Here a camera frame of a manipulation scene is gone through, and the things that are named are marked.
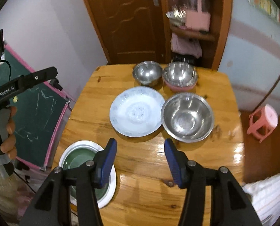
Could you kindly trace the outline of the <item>person's left hand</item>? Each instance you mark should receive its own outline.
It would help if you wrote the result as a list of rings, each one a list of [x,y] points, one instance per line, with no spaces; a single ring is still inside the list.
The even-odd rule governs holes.
[[[7,156],[11,159],[11,160],[15,160],[17,157],[17,149],[16,149],[16,137],[14,134],[15,131],[15,122],[13,120],[13,116],[16,114],[17,112],[17,108],[15,106],[10,106],[8,108],[11,112],[10,112],[10,117],[9,117],[9,121],[6,125],[6,130],[8,132],[8,138],[1,144],[1,151],[5,154],[7,154]]]

